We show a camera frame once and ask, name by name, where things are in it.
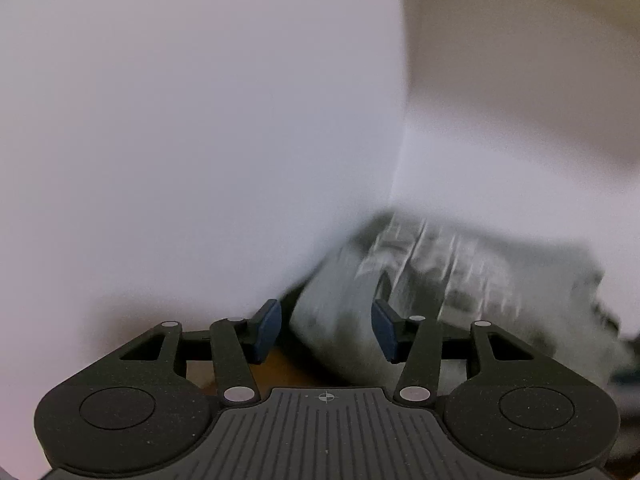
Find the grey sweatshirt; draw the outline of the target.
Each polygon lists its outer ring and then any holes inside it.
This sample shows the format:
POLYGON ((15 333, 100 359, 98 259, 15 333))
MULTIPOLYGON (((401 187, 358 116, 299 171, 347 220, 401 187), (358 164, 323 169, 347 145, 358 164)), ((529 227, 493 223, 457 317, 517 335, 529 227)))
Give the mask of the grey sweatshirt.
POLYGON ((371 326, 374 300, 462 337, 486 320, 603 386, 625 358, 591 311, 603 273, 589 248, 531 242, 460 223, 381 214, 331 252, 296 301, 293 333, 352 382, 391 389, 371 326))

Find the black fabric storage bag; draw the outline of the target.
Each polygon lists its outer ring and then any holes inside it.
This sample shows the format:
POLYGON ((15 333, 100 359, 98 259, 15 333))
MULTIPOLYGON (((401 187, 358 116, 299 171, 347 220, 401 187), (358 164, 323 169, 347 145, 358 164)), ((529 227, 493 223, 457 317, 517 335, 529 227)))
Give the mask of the black fabric storage bag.
POLYGON ((625 358, 625 363, 616 365, 610 383, 616 387, 638 388, 639 334, 623 336, 620 332, 620 319, 601 300, 592 304, 591 311, 602 330, 614 337, 615 349, 625 358))

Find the cream wall shelf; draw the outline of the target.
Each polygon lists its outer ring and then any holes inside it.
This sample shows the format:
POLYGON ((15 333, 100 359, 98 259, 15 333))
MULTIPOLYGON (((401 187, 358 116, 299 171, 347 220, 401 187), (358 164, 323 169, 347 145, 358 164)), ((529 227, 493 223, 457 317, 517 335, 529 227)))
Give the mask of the cream wall shelf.
POLYGON ((421 0, 413 102, 639 161, 639 0, 421 0))

